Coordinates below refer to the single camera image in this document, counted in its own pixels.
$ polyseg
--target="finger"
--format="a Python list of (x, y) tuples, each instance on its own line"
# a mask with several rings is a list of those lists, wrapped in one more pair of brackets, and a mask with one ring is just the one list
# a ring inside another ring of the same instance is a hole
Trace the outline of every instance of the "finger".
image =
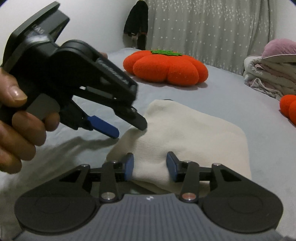
[(0, 146), (0, 171), (14, 174), (18, 173), (21, 168), (21, 160)]
[(0, 102), (8, 107), (20, 107), (27, 96), (19, 88), (16, 78), (0, 68)]
[(43, 122), (34, 115), (18, 111), (12, 117), (13, 128), (36, 146), (41, 146), (46, 140), (46, 130)]
[(104, 52), (100, 52), (105, 58), (108, 58), (108, 55)]
[(36, 154), (36, 148), (11, 126), (0, 121), (0, 145), (24, 161), (30, 161)]
[(60, 117), (58, 113), (52, 113), (44, 119), (45, 129), (47, 131), (55, 131), (59, 126)]

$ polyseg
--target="white cloth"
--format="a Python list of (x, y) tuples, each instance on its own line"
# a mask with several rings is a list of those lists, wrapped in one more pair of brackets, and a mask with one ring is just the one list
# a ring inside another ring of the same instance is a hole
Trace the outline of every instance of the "white cloth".
[[(155, 193), (180, 192), (182, 183), (173, 183), (166, 167), (168, 151), (202, 167), (222, 163), (251, 178), (247, 139), (236, 125), (170, 100), (153, 101), (144, 116), (147, 130), (130, 128), (107, 155), (112, 161), (132, 152), (137, 184)], [(201, 186), (201, 194), (207, 190)]]

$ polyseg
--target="pink pillow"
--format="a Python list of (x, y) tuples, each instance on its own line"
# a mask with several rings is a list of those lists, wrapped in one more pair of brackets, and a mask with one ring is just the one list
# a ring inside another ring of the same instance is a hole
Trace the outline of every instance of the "pink pillow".
[(273, 63), (296, 62), (296, 42), (289, 39), (275, 39), (264, 48), (262, 58)]

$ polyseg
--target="white wall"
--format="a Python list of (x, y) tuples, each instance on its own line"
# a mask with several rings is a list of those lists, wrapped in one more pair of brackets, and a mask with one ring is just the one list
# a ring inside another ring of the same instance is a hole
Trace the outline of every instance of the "white wall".
[(276, 0), (275, 38), (296, 41), (296, 6), (290, 0)]
[[(9, 35), (54, 0), (7, 0), (0, 7), (0, 64)], [(124, 48), (123, 28), (135, 0), (57, 0), (70, 22), (57, 40), (80, 39), (99, 51)]]

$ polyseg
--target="metal screw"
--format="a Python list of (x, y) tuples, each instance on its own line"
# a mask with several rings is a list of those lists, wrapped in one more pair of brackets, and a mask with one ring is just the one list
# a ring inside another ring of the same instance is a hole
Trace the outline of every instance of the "metal screw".
[(104, 200), (112, 200), (115, 198), (115, 194), (113, 192), (104, 192), (101, 195), (101, 198)]
[(196, 199), (196, 195), (192, 192), (186, 192), (182, 194), (182, 198), (186, 201), (191, 201)]

